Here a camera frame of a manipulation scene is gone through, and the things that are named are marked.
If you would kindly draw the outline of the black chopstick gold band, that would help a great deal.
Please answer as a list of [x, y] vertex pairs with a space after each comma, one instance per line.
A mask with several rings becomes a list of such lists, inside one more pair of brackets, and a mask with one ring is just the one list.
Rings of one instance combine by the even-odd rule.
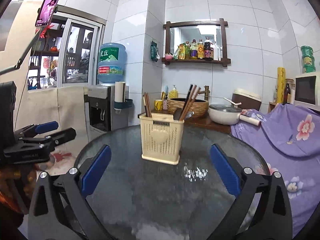
[[190, 87], [189, 87], [189, 90], [188, 90], [188, 94], [187, 94], [187, 97], [185, 99], [185, 103], [184, 103], [183, 108], [182, 108], [182, 113], [180, 115], [180, 120], [182, 120], [182, 114], [184, 113], [184, 110], [185, 110], [185, 108], [187, 106], [187, 103], [189, 101], [189, 96], [191, 94], [192, 88], [193, 88], [193, 84], [190, 84]]

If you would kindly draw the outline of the black chopstick silver band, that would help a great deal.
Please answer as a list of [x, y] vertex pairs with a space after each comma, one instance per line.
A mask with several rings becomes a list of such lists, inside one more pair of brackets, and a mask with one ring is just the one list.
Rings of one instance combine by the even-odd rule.
[[147, 104], [146, 104], [145, 94], [143, 95], [143, 102], [144, 102], [145, 116], [146, 116], [146, 117], [149, 117], [149, 115], [148, 115], [148, 107], [147, 107]]

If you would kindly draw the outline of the reddish brown wooden chopstick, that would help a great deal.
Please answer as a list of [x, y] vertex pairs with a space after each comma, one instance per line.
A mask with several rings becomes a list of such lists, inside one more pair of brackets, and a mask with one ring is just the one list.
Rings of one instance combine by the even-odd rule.
[[197, 89], [195, 90], [195, 93], [194, 93], [194, 95], [193, 95], [193, 98], [192, 98], [192, 100], [191, 100], [191, 103], [190, 103], [190, 105], [188, 106], [188, 109], [187, 109], [187, 112], [189, 111], [189, 109], [191, 108], [191, 106], [193, 105], [193, 103], [195, 102], [195, 100], [196, 100], [196, 98], [197, 98], [197, 96], [198, 96], [198, 92], [201, 90], [201, 88], [200, 87], [197, 87]]

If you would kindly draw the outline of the white water dispenser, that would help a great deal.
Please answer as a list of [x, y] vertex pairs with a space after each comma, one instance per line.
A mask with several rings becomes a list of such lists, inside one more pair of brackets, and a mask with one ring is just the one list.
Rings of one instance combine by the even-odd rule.
[[129, 124], [129, 110], [114, 108], [115, 85], [89, 86], [85, 90], [85, 118], [88, 140]]

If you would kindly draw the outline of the purple floral cloth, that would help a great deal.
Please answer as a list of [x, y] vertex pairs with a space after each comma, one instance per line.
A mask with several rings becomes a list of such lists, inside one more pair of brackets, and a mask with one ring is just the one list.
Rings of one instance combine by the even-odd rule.
[[258, 151], [271, 173], [281, 173], [296, 236], [319, 204], [319, 114], [291, 104], [277, 105], [268, 114], [244, 113], [260, 126], [240, 121], [231, 134]]

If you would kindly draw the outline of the teal towel holder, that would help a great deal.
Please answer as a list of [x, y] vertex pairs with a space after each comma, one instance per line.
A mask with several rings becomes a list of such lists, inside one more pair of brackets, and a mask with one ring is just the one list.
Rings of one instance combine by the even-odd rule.
[[114, 109], [122, 110], [122, 109], [128, 109], [132, 107], [133, 100], [132, 99], [125, 99], [123, 102], [116, 102], [114, 101]]

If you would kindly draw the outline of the blue water bottle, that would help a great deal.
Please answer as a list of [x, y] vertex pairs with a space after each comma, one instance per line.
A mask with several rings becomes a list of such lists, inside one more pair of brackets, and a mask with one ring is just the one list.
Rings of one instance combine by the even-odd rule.
[[105, 43], [100, 46], [97, 80], [100, 83], [116, 83], [124, 81], [126, 48], [119, 43]]

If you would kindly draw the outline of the white frying pan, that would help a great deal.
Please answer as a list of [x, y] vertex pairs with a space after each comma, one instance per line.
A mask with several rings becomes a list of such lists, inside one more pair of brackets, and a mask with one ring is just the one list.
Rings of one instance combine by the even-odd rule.
[[249, 124], [260, 126], [261, 121], [252, 117], [247, 117], [242, 114], [240, 108], [226, 105], [211, 104], [208, 108], [210, 119], [221, 125], [235, 125], [239, 121], [244, 121]]

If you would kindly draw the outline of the dark brown wooden chopstick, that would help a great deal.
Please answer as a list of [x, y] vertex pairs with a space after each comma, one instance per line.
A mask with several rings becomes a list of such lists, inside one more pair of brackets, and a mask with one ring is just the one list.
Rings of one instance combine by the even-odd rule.
[[146, 104], [147, 104], [147, 107], [148, 107], [148, 115], [149, 115], [149, 118], [151, 118], [152, 117], [152, 112], [151, 112], [151, 108], [150, 108], [150, 100], [149, 100], [148, 93], [145, 93], [145, 98], [146, 98]]

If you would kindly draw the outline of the brown rice cooker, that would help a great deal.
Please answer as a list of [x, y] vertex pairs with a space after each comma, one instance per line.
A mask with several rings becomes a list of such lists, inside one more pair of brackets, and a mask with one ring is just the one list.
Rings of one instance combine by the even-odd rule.
[[262, 102], [259, 94], [241, 88], [233, 91], [232, 101], [234, 103], [241, 103], [239, 105], [241, 109], [256, 109], [257, 111], [260, 109]]

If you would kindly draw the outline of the smartphone on stand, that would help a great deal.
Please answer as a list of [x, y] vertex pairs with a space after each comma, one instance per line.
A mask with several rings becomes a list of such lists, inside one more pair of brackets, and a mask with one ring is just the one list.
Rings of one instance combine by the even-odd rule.
[[43, 0], [43, 3], [38, 11], [38, 16], [35, 22], [35, 27], [47, 26], [51, 20], [59, 0]]

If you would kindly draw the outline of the cream plastic utensil holder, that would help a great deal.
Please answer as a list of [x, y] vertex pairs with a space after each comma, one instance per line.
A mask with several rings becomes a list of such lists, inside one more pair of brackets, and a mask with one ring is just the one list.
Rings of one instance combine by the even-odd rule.
[[180, 148], [184, 121], [174, 120], [172, 114], [145, 113], [139, 116], [142, 141], [142, 159], [177, 165], [180, 161]]

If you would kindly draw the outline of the yellow mug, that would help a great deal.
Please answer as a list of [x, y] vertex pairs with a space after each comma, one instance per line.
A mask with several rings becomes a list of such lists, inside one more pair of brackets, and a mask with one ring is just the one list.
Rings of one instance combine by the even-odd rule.
[[155, 110], [157, 110], [157, 111], [163, 110], [163, 100], [162, 99], [155, 100]]

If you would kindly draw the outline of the woven wicker basket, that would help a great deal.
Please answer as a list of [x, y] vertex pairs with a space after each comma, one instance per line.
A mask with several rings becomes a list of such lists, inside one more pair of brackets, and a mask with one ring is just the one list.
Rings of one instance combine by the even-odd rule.
[[[168, 112], [173, 114], [177, 108], [183, 108], [185, 103], [185, 98], [173, 98], [169, 99], [167, 103]], [[196, 99], [193, 105], [190, 108], [190, 111], [193, 111], [194, 118], [204, 116], [209, 108], [209, 102], [207, 100]]]

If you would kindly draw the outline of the white microwave oven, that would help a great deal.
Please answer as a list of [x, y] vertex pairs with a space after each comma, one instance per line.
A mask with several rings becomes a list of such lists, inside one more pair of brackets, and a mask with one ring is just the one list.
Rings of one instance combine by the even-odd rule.
[[319, 72], [304, 73], [295, 77], [294, 104], [319, 112], [320, 101]]

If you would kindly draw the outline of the yellow foil roll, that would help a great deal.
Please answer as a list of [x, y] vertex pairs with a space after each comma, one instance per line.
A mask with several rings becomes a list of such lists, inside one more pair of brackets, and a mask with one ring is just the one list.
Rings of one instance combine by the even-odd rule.
[[286, 86], [286, 72], [285, 68], [277, 68], [277, 99], [276, 103], [283, 103], [284, 90]]

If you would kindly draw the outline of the brass faucet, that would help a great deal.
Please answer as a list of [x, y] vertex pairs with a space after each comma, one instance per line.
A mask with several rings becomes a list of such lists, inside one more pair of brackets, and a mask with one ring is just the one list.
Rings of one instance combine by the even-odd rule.
[[203, 95], [204, 96], [204, 100], [208, 101], [209, 100], [209, 95], [210, 95], [209, 86], [204, 86], [204, 90], [203, 91], [199, 91], [198, 94], [199, 95]]

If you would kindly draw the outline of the yellow soap bottle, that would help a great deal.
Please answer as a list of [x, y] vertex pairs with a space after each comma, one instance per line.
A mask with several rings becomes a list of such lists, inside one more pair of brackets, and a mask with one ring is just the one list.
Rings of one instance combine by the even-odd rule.
[[168, 98], [169, 98], [169, 99], [178, 98], [178, 91], [177, 91], [177, 89], [176, 89], [176, 86], [175, 86], [175, 85], [173, 85], [172, 90], [169, 92], [169, 94], [168, 94]]

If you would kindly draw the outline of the wooden wall shelf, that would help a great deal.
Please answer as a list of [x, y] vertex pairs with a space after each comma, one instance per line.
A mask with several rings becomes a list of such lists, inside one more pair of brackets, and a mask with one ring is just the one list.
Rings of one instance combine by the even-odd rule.
[[166, 22], [165, 51], [162, 62], [213, 63], [227, 67], [231, 59], [227, 54], [226, 28], [228, 22], [201, 20], [187, 22]]

